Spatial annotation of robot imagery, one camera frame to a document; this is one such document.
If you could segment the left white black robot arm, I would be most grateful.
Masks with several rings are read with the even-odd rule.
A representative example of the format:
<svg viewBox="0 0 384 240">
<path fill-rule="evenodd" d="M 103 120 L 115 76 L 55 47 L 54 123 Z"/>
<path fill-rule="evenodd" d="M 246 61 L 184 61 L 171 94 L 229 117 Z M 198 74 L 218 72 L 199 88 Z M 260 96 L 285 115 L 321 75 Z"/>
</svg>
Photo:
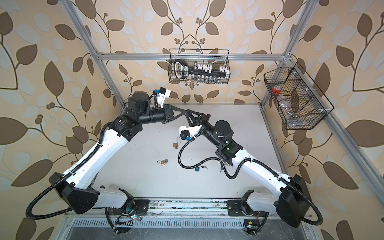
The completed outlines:
<svg viewBox="0 0 384 240">
<path fill-rule="evenodd" d="M 165 104 L 169 93 L 154 91 L 151 96 L 144 93 L 132 95 L 123 114 L 106 123 L 99 141 L 78 162 L 63 174 L 50 177 L 51 186 L 40 193 L 26 209 L 26 217 L 31 220 L 52 218 L 70 211 L 83 214 L 92 209 L 116 209 L 122 215 L 132 215 L 137 210 L 134 197 L 126 190 L 94 188 L 92 182 L 103 166 L 134 136 L 141 132 L 143 125 L 166 124 L 183 116 L 186 110 Z M 68 208 L 45 215 L 35 215 L 33 207 L 50 191 L 55 190 Z"/>
</svg>

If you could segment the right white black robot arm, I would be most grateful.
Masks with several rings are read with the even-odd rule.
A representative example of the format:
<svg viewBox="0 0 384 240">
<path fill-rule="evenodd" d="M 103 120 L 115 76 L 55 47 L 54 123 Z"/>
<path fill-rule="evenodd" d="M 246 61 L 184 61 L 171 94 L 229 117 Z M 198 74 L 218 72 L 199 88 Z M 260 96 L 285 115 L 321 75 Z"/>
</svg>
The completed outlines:
<svg viewBox="0 0 384 240">
<path fill-rule="evenodd" d="M 179 128 L 180 137 L 187 142 L 178 154 L 178 163 L 184 169 L 194 169 L 208 161 L 217 161 L 226 177 L 234 180 L 244 171 L 263 184 L 271 197 L 261 197 L 255 191 L 248 191 L 241 200 L 241 211 L 246 216 L 255 212 L 276 214 L 286 224 L 297 228 L 302 222 L 320 226 L 323 215 L 312 201 L 305 180 L 299 175 L 293 177 L 281 173 L 252 156 L 244 147 L 233 140 L 233 130 L 227 121 L 220 120 L 211 125 L 210 115 L 186 110 L 187 126 Z M 182 163 L 184 149 L 199 137 L 205 137 L 216 148 L 215 156 L 208 157 L 193 166 Z"/>
</svg>

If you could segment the blue padlock with key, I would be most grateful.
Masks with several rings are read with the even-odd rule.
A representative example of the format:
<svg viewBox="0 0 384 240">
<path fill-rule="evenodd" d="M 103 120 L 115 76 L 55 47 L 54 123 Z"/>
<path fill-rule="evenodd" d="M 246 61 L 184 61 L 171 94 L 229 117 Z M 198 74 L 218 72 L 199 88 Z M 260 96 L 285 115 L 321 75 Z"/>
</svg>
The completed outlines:
<svg viewBox="0 0 384 240">
<path fill-rule="evenodd" d="M 201 169 L 206 169 L 206 170 L 207 170 L 208 167 L 207 167 L 207 166 L 200 165 L 200 166 L 198 166 L 198 167 L 195 168 L 195 171 L 196 171 L 196 172 L 199 172 Z"/>
</svg>

